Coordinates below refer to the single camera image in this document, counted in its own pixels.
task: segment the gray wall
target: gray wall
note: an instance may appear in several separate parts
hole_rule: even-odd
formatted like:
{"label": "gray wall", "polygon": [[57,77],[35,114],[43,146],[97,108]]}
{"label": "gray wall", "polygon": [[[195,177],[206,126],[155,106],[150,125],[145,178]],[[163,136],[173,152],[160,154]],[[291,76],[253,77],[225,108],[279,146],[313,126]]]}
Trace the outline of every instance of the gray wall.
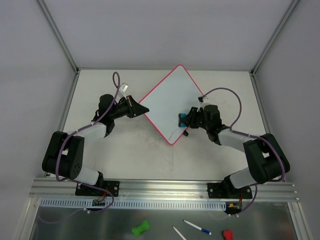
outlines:
{"label": "gray wall", "polygon": [[291,164],[314,239],[320,239],[320,1],[303,0],[257,74],[272,131]]}
{"label": "gray wall", "polygon": [[0,235],[11,239],[73,71],[34,0],[0,3]]}
{"label": "gray wall", "polygon": [[290,1],[45,0],[79,67],[161,70],[252,69]]}

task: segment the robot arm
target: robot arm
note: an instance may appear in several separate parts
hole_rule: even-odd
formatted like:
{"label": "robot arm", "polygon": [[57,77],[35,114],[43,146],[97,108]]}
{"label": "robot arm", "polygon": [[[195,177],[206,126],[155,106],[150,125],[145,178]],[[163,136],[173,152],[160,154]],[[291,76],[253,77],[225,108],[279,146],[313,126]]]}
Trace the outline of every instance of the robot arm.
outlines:
{"label": "robot arm", "polygon": [[[202,97],[199,101],[201,102],[199,108],[192,107],[188,114],[178,115],[178,125],[192,129],[202,128],[206,130],[210,141],[215,144],[229,146],[245,153],[248,167],[224,178],[223,187],[230,195],[243,187],[256,183],[263,184],[281,176],[280,163],[263,141],[231,132],[229,126],[222,124],[218,106],[210,104]],[[270,133],[260,137],[273,146],[287,173],[290,164],[275,137]]]}
{"label": "robot arm", "polygon": [[[113,98],[110,94],[100,97],[99,109],[95,112],[92,123],[99,116],[102,116],[110,106]],[[82,130],[70,138],[62,152],[58,170],[59,176],[104,188],[103,174],[82,165],[84,148],[98,139],[108,136],[115,126],[115,119],[123,116],[135,118],[147,112],[149,112],[149,109],[137,103],[131,95],[122,97],[97,124]],[[55,174],[58,154],[67,136],[68,133],[62,131],[53,133],[42,162],[43,171]]]}

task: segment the black mounting plate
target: black mounting plate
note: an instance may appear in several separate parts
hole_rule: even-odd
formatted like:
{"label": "black mounting plate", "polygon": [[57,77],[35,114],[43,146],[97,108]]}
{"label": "black mounting plate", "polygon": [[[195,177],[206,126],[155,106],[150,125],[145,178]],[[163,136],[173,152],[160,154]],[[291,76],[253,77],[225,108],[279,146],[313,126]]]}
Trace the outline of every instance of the black mounting plate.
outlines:
{"label": "black mounting plate", "polygon": [[221,183],[207,183],[207,192],[209,199],[252,199],[252,191],[249,186],[238,189],[237,192],[233,192],[232,196],[222,188]]}
{"label": "black mounting plate", "polygon": [[[76,196],[90,196],[90,197],[101,197],[104,192],[101,190],[96,190],[88,186],[80,185],[80,188],[77,185],[75,187],[75,195]],[[114,197],[119,196],[119,187],[120,182],[119,181],[103,181],[103,187],[106,188]]]}

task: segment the cable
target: cable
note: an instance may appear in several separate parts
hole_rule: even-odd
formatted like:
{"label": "cable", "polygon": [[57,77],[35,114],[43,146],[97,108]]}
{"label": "cable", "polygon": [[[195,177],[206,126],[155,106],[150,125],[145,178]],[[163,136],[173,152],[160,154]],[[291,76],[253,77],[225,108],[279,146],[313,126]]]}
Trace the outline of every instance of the cable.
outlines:
{"label": "cable", "polygon": [[242,204],[243,196],[242,196],[242,194],[240,196],[241,196],[240,200],[236,204]]}
{"label": "cable", "polygon": [[103,195],[102,196],[100,196],[96,201],[99,203],[99,202],[102,202],[103,200],[105,200],[105,198],[106,198],[106,195],[107,195],[107,193],[106,192],[104,192],[103,193]]}
{"label": "cable", "polygon": [[244,211],[246,211],[254,203],[254,201],[256,200],[257,193],[258,193],[258,186],[254,185],[254,187],[255,187],[255,191],[254,191],[254,196],[253,196],[251,202],[248,204],[248,206],[246,206],[244,209],[242,209],[241,212],[237,213],[238,215],[242,214]]}
{"label": "cable", "polygon": [[[118,79],[118,85],[116,85],[116,82],[115,82],[115,75],[117,76],[117,79]],[[61,145],[61,148],[59,150],[59,154],[58,154],[58,157],[57,157],[57,160],[56,160],[56,165],[55,165],[55,179],[58,181],[58,182],[62,182],[64,180],[66,180],[67,178],[64,177],[62,179],[59,178],[59,166],[60,166],[60,161],[61,161],[61,156],[62,156],[62,152],[68,142],[68,140],[75,134],[81,132],[82,130],[85,130],[87,128],[90,128],[94,125],[96,125],[108,112],[109,110],[111,109],[111,107],[114,105],[115,101],[116,101],[116,98],[118,96],[118,93],[119,93],[119,89],[120,89],[120,76],[119,76],[119,73],[118,72],[114,72],[113,75],[112,75],[112,80],[113,80],[113,84],[116,86],[116,92],[115,92],[115,95],[114,95],[114,98],[112,100],[112,102],[110,103],[109,107],[106,109],[106,111],[92,124],[88,124],[86,126],[83,126],[83,127],[80,127],[78,130],[70,133],[66,138],[65,140],[63,141],[62,145]],[[92,188],[92,189],[96,189],[96,190],[100,190],[100,191],[103,191],[105,192],[106,194],[109,194],[110,197],[112,198],[112,201],[109,205],[107,205],[106,207],[100,209],[100,210],[96,210],[96,211],[88,211],[88,213],[94,213],[94,214],[97,214],[97,213],[101,213],[103,211],[105,211],[106,209],[108,209],[109,207],[112,206],[112,204],[114,203],[115,201],[115,198],[114,196],[112,195],[111,192],[109,192],[108,190],[106,189],[103,189],[103,188],[100,188],[100,187],[96,187],[96,186],[92,186],[90,184],[87,184],[87,183],[83,183],[83,182],[79,182],[79,181],[76,181],[76,180],[72,180],[72,179],[69,179],[70,181],[72,182],[75,182],[77,184],[82,184],[83,186],[86,186],[86,187],[89,187],[89,188]],[[67,219],[69,219],[70,217],[72,217],[74,214],[78,213],[78,212],[81,212],[83,210],[87,210],[86,208],[82,209],[78,209],[76,211],[74,211],[73,213],[71,213],[68,217],[62,219],[62,220],[59,220],[59,221],[46,221],[44,220],[41,216],[40,216],[40,211],[38,212],[38,218],[41,222],[45,223],[45,224],[59,224],[59,223],[62,223],[64,221],[66,221]]]}
{"label": "cable", "polygon": [[[241,113],[242,113],[242,102],[241,102],[241,99],[239,97],[239,95],[227,88],[227,87],[217,87],[217,88],[214,88],[210,91],[208,91],[206,94],[204,94],[202,97],[204,98],[205,96],[207,96],[208,94],[212,93],[213,91],[216,91],[216,90],[226,90],[226,91],[229,91],[231,93],[233,93],[236,98],[238,99],[238,102],[239,102],[239,113],[238,113],[238,116],[236,117],[236,119],[233,121],[233,123],[230,125],[230,131],[232,133],[235,133],[235,134],[238,134],[238,135],[242,135],[242,136],[245,136],[245,137],[249,137],[249,138],[253,138],[253,139],[258,139],[258,140],[261,140],[263,141],[265,144],[267,144],[267,146],[271,149],[271,151],[273,152],[273,154],[275,155],[277,161],[279,162],[280,164],[280,167],[281,167],[281,178],[280,179],[277,179],[277,180],[271,180],[271,182],[282,182],[284,179],[285,179],[285,176],[286,176],[286,171],[285,171],[285,166],[279,156],[279,154],[277,153],[277,151],[275,150],[275,148],[271,145],[270,142],[268,142],[266,139],[264,139],[263,137],[260,137],[260,136],[256,136],[256,135],[251,135],[251,134],[248,134],[248,133],[245,133],[245,132],[241,132],[241,131],[236,131],[236,130],[233,130],[233,126],[236,124],[236,122],[239,120],[240,116],[241,116]],[[253,203],[254,201],[256,200],[256,197],[257,197],[257,193],[258,193],[258,187],[257,187],[257,183],[253,184],[252,186],[255,187],[255,192],[254,192],[254,196],[251,200],[251,202],[248,204],[248,206],[246,206],[241,212],[239,212],[237,215],[239,215],[240,213],[243,213],[244,211],[246,211]]]}

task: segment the red object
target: red object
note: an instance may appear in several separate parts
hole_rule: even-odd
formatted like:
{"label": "red object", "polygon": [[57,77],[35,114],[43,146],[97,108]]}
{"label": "red object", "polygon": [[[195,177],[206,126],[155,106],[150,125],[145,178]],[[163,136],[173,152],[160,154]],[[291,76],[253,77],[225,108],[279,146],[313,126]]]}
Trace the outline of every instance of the red object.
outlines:
{"label": "red object", "polygon": [[[192,78],[192,76],[189,74],[189,72],[187,71],[187,69],[185,68],[185,66],[183,66],[182,64],[179,64],[178,66],[176,66],[171,72],[169,72],[167,74],[167,76],[164,77],[164,79],[162,79],[157,85],[154,86],[154,88],[151,89],[150,92],[147,93],[147,95],[145,95],[140,101],[139,103],[142,102],[143,99],[145,99],[156,87],[158,87],[159,84],[161,84],[174,70],[176,70],[177,67],[183,67],[184,70],[186,71],[186,73],[189,75],[189,77],[191,78],[191,80],[194,82],[195,86],[199,89],[200,93],[203,95],[204,93],[200,90],[200,88],[198,87],[198,85],[196,84],[195,80]],[[159,129],[156,127],[156,125],[150,120],[150,118],[148,118],[148,116],[146,114],[144,114],[145,117],[150,121],[150,123],[155,127],[155,129],[157,129],[157,131],[161,134],[161,136],[167,141],[168,144],[170,145],[173,145],[175,144],[179,138],[184,134],[184,133],[181,133],[181,135],[176,139],[176,141],[174,143],[170,143],[168,142],[168,140],[166,139],[166,137],[159,131]]]}
{"label": "red object", "polygon": [[224,236],[225,240],[234,240],[234,234],[231,230],[224,230],[223,236]]}

